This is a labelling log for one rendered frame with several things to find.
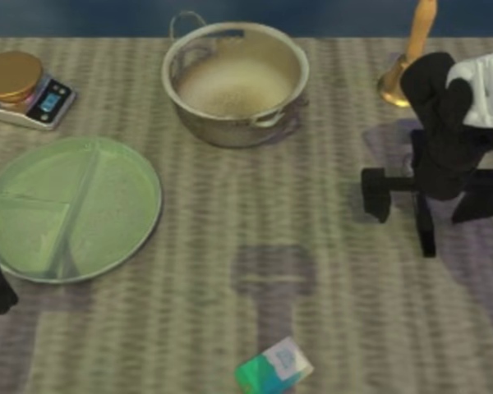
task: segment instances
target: blue background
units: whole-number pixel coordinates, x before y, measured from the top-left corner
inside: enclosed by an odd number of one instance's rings
[[[0,0],[0,36],[166,36],[182,9],[294,36],[406,36],[417,0]],[[493,0],[440,0],[433,36],[493,36]]]

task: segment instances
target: gold candle holder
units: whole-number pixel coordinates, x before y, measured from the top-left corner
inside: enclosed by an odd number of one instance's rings
[[[411,63],[424,52],[426,40],[431,32],[437,13],[437,0],[419,0],[412,21],[411,35],[405,53],[378,80],[378,93],[387,103],[397,107],[409,107],[409,101],[403,95],[400,79]]]

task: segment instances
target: teal packet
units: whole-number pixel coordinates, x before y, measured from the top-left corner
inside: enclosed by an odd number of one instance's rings
[[[314,368],[291,337],[236,369],[245,394],[280,394],[310,375]]]

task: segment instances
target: green and white eraser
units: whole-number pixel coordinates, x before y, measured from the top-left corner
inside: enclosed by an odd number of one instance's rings
[[[240,365],[236,379],[245,394],[279,394],[313,370],[296,342],[287,337]]]

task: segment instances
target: green tray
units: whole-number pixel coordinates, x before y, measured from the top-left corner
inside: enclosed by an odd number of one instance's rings
[[[133,149],[59,140],[0,173],[0,265],[32,282],[91,279],[145,243],[161,205],[159,178]]]

